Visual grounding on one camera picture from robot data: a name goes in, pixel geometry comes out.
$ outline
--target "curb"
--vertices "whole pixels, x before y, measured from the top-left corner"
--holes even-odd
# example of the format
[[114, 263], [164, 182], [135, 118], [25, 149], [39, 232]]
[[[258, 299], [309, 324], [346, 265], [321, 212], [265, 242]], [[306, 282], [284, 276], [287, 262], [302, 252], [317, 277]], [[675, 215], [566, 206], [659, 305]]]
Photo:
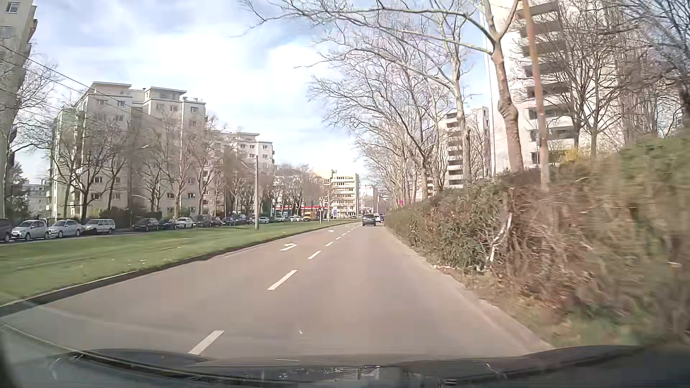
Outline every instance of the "curb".
[[[339, 224], [339, 225], [351, 224], [352, 222], [356, 222], [356, 221], [357, 220], [353, 220], [351, 222], [343, 222], [342, 224]], [[131, 271], [131, 272], [119, 273], [117, 275], [108, 276], [106, 278], [91, 280], [90, 282], [87, 282], [87, 283], [75, 284], [73, 286], [67, 286], [67, 287], [57, 289], [54, 291], [46, 291], [46, 292], [40, 293], [38, 295], [30, 296], [28, 298], [23, 298], [23, 299], [15, 300], [14, 302], [9, 302], [9, 303], [3, 304], [2, 306], [0, 306], [0, 318], [4, 317], [4, 316], [8, 316], [10, 314], [18, 313], [20, 311], [28, 310], [28, 309], [31, 309], [33, 307], [41, 306], [43, 304], [55, 302], [56, 300], [69, 298], [70, 296], [78, 295], [80, 293], [85, 293], [85, 292], [91, 291], [93, 289], [98, 289], [98, 288], [105, 287], [105, 286], [108, 286], [111, 284], [124, 282], [125, 280], [138, 278], [139, 276], [148, 275], [149, 273], [163, 271], [163, 270], [168, 269], [168, 268], [173, 268], [175, 266], [179, 266], [179, 265], [183, 265], [183, 264], [187, 264], [187, 263], [191, 263], [191, 262], [208, 260], [208, 259], [211, 259], [215, 256], [222, 255], [225, 253], [240, 251], [242, 249], [247, 249], [247, 248], [251, 248], [253, 246], [273, 242], [275, 240], [280, 240], [280, 239], [285, 238], [285, 237], [292, 237], [294, 235], [300, 235], [303, 233], [318, 231], [320, 229], [325, 229], [328, 227], [330, 227], [330, 225], [327, 224], [327, 225], [320, 226], [316, 229], [311, 229], [308, 231], [300, 231], [300, 232], [295, 232], [295, 233], [285, 233], [283, 235], [272, 237], [272, 238], [269, 238], [267, 240], [255, 241], [255, 242], [250, 242], [250, 243], [244, 244], [244, 245], [220, 249], [218, 251], [213, 251], [213, 252], [205, 253], [203, 255], [198, 255], [198, 256], [192, 256], [191, 258], [186, 258], [186, 259], [178, 260], [176, 262], [166, 263], [166, 264], [163, 264], [160, 266], [139, 269], [139, 270]]]
[[[388, 228], [388, 231], [391, 233], [391, 235], [393, 235], [393, 237], [395, 237], [396, 240], [400, 241], [402, 244], [414, 251], [417, 254], [417, 256], [424, 261], [425, 265], [428, 268], [434, 271], [438, 271], [438, 269], [433, 268], [433, 266], [426, 259], [426, 257], [424, 257], [422, 254], [410, 247], [400, 235], [394, 232], [393, 229]], [[529, 353], [554, 349], [553, 345], [544, 341], [541, 337], [539, 337], [537, 333], [533, 332], [520, 321], [513, 318], [513, 316], [501, 310], [501, 308], [499, 308], [498, 306], [491, 304], [488, 300], [479, 298], [476, 294], [474, 294], [474, 292], [472, 292], [472, 290], [467, 289], [464, 286], [464, 284], [459, 282], [452, 275], [445, 275], [448, 276], [448, 278], [452, 280], [452, 282], [458, 285], [458, 288], [460, 289], [459, 291], [465, 298], [465, 300], [473, 304], [477, 308], [477, 310], [481, 311], [481, 313], [483, 313], [487, 318], [489, 318], [492, 323], [496, 324], [496, 326], [501, 328], [501, 330], [508, 333], [512, 337], [512, 339], [514, 339], [522, 347], [528, 350]]]

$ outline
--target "vegetation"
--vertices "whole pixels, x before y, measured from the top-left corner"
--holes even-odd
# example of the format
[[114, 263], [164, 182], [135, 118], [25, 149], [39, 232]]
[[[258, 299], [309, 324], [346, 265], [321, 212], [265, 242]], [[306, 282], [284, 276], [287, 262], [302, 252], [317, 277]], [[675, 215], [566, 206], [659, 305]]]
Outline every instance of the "vegetation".
[[690, 139], [505, 175], [386, 225], [555, 345], [690, 342]]
[[[333, 220], [330, 225], [351, 222]], [[72, 284], [327, 227], [294, 222], [19, 243], [0, 250], [0, 304]]]

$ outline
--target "black car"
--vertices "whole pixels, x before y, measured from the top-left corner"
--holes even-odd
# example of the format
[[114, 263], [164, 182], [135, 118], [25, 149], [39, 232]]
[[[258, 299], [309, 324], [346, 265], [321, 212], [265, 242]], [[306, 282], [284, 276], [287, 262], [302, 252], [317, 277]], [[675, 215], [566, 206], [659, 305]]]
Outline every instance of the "black car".
[[362, 216], [362, 226], [373, 225], [376, 226], [376, 216], [373, 214], [365, 214]]
[[135, 231], [157, 231], [158, 230], [158, 220], [155, 218], [142, 218], [137, 221], [136, 224], [132, 225], [132, 229]]
[[170, 220], [167, 220], [165, 218], [161, 218], [158, 220], [158, 229], [161, 231], [167, 231], [168, 229], [174, 229], [175, 228], [175, 223], [171, 222]]

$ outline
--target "white car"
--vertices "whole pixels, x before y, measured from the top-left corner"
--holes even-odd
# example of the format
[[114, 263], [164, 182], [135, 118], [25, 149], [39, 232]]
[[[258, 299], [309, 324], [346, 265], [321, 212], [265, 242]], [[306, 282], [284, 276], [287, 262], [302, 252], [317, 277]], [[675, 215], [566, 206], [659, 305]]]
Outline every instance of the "white car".
[[74, 220], [59, 220], [48, 228], [48, 237], [63, 238], [73, 235], [79, 237], [84, 230], [84, 226]]
[[41, 220], [26, 220], [12, 229], [13, 240], [48, 239], [48, 225]]
[[175, 221], [175, 228], [177, 229], [191, 229], [194, 227], [194, 222], [189, 217], [180, 217]]
[[112, 235], [115, 232], [115, 221], [106, 218], [96, 218], [88, 220], [84, 224], [83, 233], [107, 233]]

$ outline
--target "silver car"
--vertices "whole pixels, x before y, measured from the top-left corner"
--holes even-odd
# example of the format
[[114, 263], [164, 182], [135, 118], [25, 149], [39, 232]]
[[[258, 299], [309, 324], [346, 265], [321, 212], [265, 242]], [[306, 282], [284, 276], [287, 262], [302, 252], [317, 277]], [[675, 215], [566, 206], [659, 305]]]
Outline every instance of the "silver car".
[[59, 220], [48, 228], [48, 237], [63, 238], [73, 235], [79, 237], [84, 230], [84, 226], [74, 220]]
[[48, 238], [48, 226], [41, 220], [26, 220], [12, 229], [13, 240], [29, 241], [35, 238]]

